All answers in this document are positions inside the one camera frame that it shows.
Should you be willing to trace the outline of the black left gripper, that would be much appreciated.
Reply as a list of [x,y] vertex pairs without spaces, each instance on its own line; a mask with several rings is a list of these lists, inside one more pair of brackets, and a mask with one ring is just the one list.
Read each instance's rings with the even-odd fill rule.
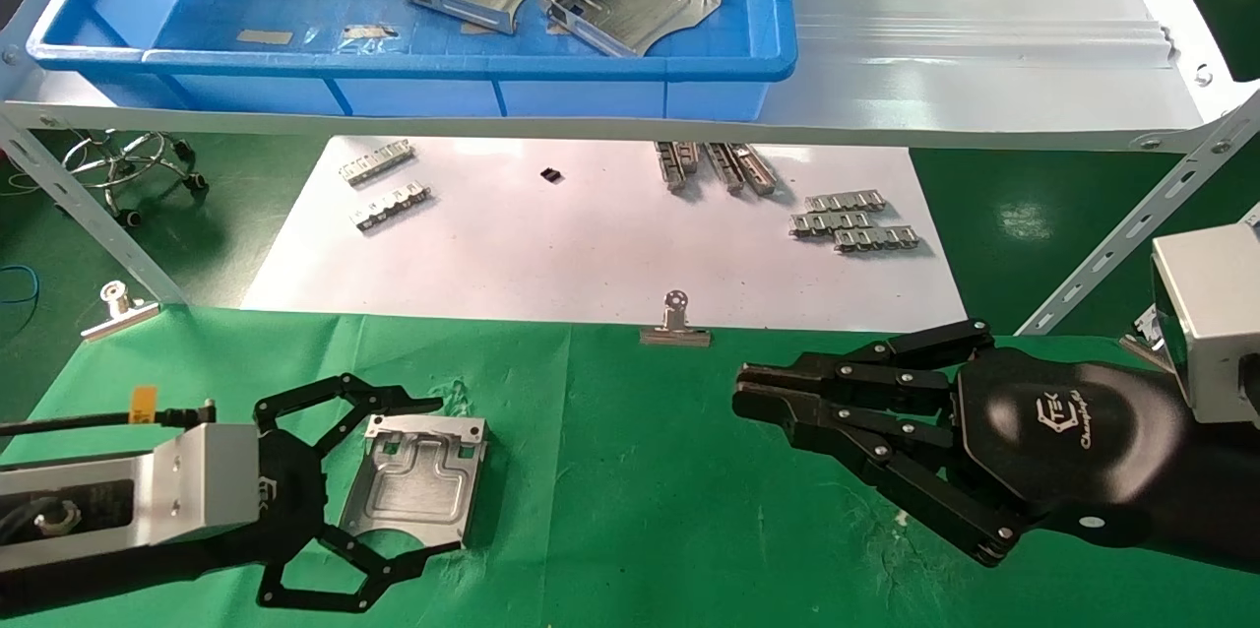
[[[278,417],[285,414],[296,414],[333,400],[346,401],[350,409],[312,446],[291,433],[278,430]],[[433,546],[384,557],[354,535],[325,525],[328,484],[323,458],[365,417],[394,412],[432,414],[442,407],[442,398],[415,398],[402,386],[374,386],[350,373],[318,380],[255,404],[253,420],[260,433],[265,433],[260,439],[260,478],[271,484],[258,521],[260,544],[266,559],[257,591],[261,608],[365,613],[393,585],[423,575],[428,560],[435,556]],[[289,560],[311,538],[362,574],[355,591],[307,591],[284,586]]]

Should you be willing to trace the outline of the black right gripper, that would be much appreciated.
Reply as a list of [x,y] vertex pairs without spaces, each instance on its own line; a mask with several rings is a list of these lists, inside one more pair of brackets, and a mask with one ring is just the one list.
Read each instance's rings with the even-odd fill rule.
[[[985,567],[1009,555],[1024,525],[1089,542],[1153,541],[1150,492],[1187,430],[1174,382],[1102,362],[987,351],[994,343],[988,323],[968,319],[845,353],[805,351],[788,366],[743,363],[732,407],[782,427],[793,449],[832,456]],[[961,364],[963,446],[1024,525],[942,475],[961,467],[950,431],[895,415],[948,409],[945,369]]]

